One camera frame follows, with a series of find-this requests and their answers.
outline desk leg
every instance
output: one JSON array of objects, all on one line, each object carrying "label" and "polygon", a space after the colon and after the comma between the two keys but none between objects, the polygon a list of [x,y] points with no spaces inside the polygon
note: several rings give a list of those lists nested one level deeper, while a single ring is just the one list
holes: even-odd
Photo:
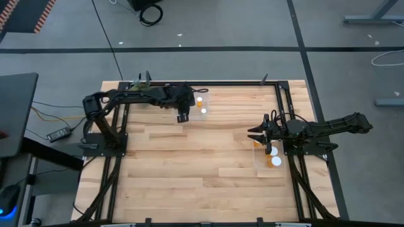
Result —
[{"label": "desk leg", "polygon": [[384,0],[384,2],[371,15],[345,16],[344,23],[351,22],[392,22],[402,23],[404,16],[385,16],[385,14],[398,2],[398,0]]},{"label": "desk leg", "polygon": [[41,160],[50,161],[71,170],[81,171],[83,168],[83,160],[40,144],[29,138],[24,137],[21,152],[33,154]]}]

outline power adapter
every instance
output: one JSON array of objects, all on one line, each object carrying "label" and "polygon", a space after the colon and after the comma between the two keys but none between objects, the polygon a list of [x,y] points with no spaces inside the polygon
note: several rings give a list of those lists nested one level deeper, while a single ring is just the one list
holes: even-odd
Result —
[{"label": "power adapter", "polygon": [[53,143],[55,141],[58,141],[62,138],[69,137],[71,135],[71,130],[69,127],[65,127],[63,129],[59,129],[58,131],[52,132],[46,137],[48,138],[49,142]]}]

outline wooden table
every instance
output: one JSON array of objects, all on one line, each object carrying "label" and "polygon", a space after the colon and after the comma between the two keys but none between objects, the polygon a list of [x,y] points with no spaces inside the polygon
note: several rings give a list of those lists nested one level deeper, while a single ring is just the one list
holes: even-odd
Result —
[{"label": "wooden table", "polygon": [[[117,88],[118,83],[105,81],[102,91]],[[305,81],[292,80],[289,85],[296,114],[313,121]],[[287,160],[283,159],[283,168],[255,168],[253,143],[247,138],[247,129],[278,110],[275,89],[205,88],[210,92],[205,120],[178,124],[172,110],[130,106],[128,151],[122,159],[114,223],[144,223],[145,218],[154,223],[255,222],[257,217],[267,222],[298,221]],[[280,143],[274,146],[283,153]],[[103,165],[104,158],[98,157],[83,170],[78,209],[84,211],[98,193]],[[326,163],[306,156],[306,165],[313,192],[338,216]],[[106,217],[109,196],[104,201]],[[73,211],[72,219],[79,216]]]}]

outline black floor stripe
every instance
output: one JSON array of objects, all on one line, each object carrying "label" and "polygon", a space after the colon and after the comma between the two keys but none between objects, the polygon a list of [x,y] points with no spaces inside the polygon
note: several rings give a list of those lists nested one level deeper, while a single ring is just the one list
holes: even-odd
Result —
[{"label": "black floor stripe", "polygon": [[[114,48],[115,53],[161,52],[386,52],[404,47],[128,47]],[[71,49],[0,49],[0,54],[103,54],[109,48]]]},{"label": "black floor stripe", "polygon": [[[314,82],[314,77],[311,71],[309,58],[307,56],[307,50],[304,46],[302,32],[300,30],[299,22],[297,20],[297,15],[295,11],[295,7],[292,0],[287,0],[287,4],[289,7],[290,16],[292,19],[292,24],[295,30],[297,43],[300,49],[300,55],[302,57],[302,63],[304,66],[304,70],[306,72],[307,84],[309,85],[309,90],[314,106],[314,111],[316,113],[317,120],[319,122],[324,122],[323,110],[321,109],[320,99],[318,97],[316,84]],[[344,220],[349,220],[347,205],[345,204],[345,199],[342,192],[340,178],[338,176],[338,170],[336,169],[335,158],[332,152],[327,155],[328,158],[328,169],[330,171],[331,183],[333,184],[334,194],[336,203],[338,206],[338,210],[340,213],[340,217]]]},{"label": "black floor stripe", "polygon": [[404,47],[305,47],[307,52],[387,52]]},{"label": "black floor stripe", "polygon": [[[132,47],[114,48],[115,53],[147,53],[147,52],[297,52],[298,47]],[[0,54],[82,54],[111,53],[110,48],[78,48],[78,49],[0,49]]]}]

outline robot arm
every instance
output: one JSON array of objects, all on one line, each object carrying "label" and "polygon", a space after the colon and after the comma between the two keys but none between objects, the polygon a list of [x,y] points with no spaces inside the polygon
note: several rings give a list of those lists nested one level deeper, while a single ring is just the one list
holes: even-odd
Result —
[{"label": "robot arm", "polygon": [[189,109],[195,105],[194,90],[186,83],[180,86],[148,87],[138,91],[97,92],[86,96],[83,100],[86,118],[96,123],[104,135],[105,144],[109,148],[119,147],[121,140],[116,129],[107,122],[107,116],[116,106],[126,103],[149,103],[160,108],[178,109],[178,123],[189,120]]},{"label": "robot arm", "polygon": [[249,129],[249,132],[263,133],[262,135],[248,135],[251,139],[266,145],[266,153],[271,153],[271,140],[287,141],[294,154],[326,154],[337,148],[337,144],[321,142],[321,137],[342,132],[368,133],[373,126],[367,121],[365,115],[353,113],[340,119],[323,123],[307,122],[306,120],[292,119],[286,122],[285,127],[277,124],[277,119],[270,120],[264,115],[261,125]]}]

